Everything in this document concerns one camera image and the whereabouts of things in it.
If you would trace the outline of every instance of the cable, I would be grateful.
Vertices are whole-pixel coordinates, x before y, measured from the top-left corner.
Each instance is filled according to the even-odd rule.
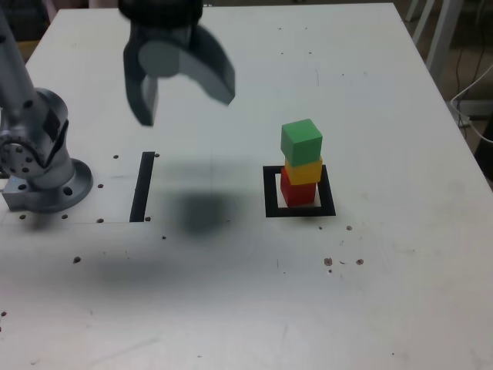
[[[472,121],[469,119],[469,117],[467,117],[465,114],[462,114],[461,112],[459,112],[459,110],[458,110],[457,108],[455,108],[454,103],[455,103],[455,100],[456,100],[459,96],[461,96],[463,93],[467,92],[467,91],[468,91],[468,90],[469,90],[472,86],[476,85],[479,81],[481,81],[481,80],[482,80],[482,78],[483,78],[483,77],[485,77],[485,76],[488,74],[488,72],[490,72],[490,71],[491,71],[491,69],[492,69],[492,68],[493,68],[493,64],[491,64],[491,65],[488,67],[488,69],[486,69],[486,71],[485,71],[482,75],[480,75],[480,76],[478,77],[478,79],[477,79],[477,80],[475,80],[475,81],[474,81],[471,85],[469,85],[468,87],[466,87],[465,89],[463,89],[463,90],[462,90],[459,94],[457,94],[456,96],[454,96],[454,97],[451,99],[451,101],[450,101],[450,106],[451,106],[451,108],[452,108],[455,112],[457,112],[457,114],[458,114],[460,117],[462,117],[462,118],[465,118],[465,119],[466,119],[466,123],[469,123],[469,125],[471,126],[471,128],[474,130],[474,132],[475,132],[475,133],[476,133],[479,137],[481,137],[484,141],[486,141],[486,142],[488,142],[488,143],[491,143],[491,144],[493,144],[493,140],[486,139],[484,136],[482,136],[482,135],[479,133],[479,131],[476,129],[476,127],[472,124]]]
[[[459,52],[459,57],[457,58],[457,64],[455,65],[455,78],[457,80],[457,94],[461,91],[461,79],[459,78],[459,65],[461,64],[461,59],[462,59],[462,53],[464,52],[464,48],[461,48],[461,51]],[[461,111],[461,106],[460,102],[457,102],[457,109],[460,112]],[[460,130],[464,130],[464,138],[468,138],[468,131],[465,128],[464,122],[462,122],[462,117],[459,115],[459,120],[457,122],[458,127]]]

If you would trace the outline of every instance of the black square marker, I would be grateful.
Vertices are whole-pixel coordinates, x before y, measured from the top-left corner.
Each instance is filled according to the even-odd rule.
[[[319,207],[286,207],[279,208],[277,204],[276,174],[280,173],[283,166],[263,167],[263,193],[265,196],[265,217],[321,217],[335,216],[336,210],[330,191],[327,168],[322,166],[322,177],[318,186],[320,198]]]

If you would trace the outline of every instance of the cube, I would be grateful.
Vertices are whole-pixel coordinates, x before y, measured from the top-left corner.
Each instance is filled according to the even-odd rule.
[[[311,204],[315,201],[317,183],[305,183],[303,185],[291,185],[286,169],[280,172],[280,190],[288,207]]]
[[[284,161],[287,176],[291,185],[303,185],[304,183],[318,183],[322,176],[322,157],[316,162],[304,164],[303,166],[291,166],[288,160]]]
[[[322,150],[322,134],[311,119],[283,125],[280,149],[292,167],[316,162]]]

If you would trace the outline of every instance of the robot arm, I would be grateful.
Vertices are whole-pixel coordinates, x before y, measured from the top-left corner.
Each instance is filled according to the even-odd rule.
[[[202,0],[119,0],[132,29],[123,52],[126,95],[144,126],[153,124],[157,79],[183,73],[206,93],[229,104],[234,69],[220,44],[198,25]]]
[[[234,70],[219,43],[198,25],[202,0],[119,0],[119,9],[132,23],[123,52],[126,94],[142,125],[153,125],[159,77],[187,74],[214,99],[231,102]],[[55,93],[34,88],[1,9],[0,108],[8,207],[56,212],[82,200],[92,174],[66,148],[67,106]]]

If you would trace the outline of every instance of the table leg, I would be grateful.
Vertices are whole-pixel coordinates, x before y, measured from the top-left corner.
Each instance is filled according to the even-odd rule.
[[[426,59],[426,66],[436,84],[440,82],[447,60],[448,48],[450,47],[463,3],[464,0],[444,0],[441,6],[437,28],[431,41],[430,53]]]

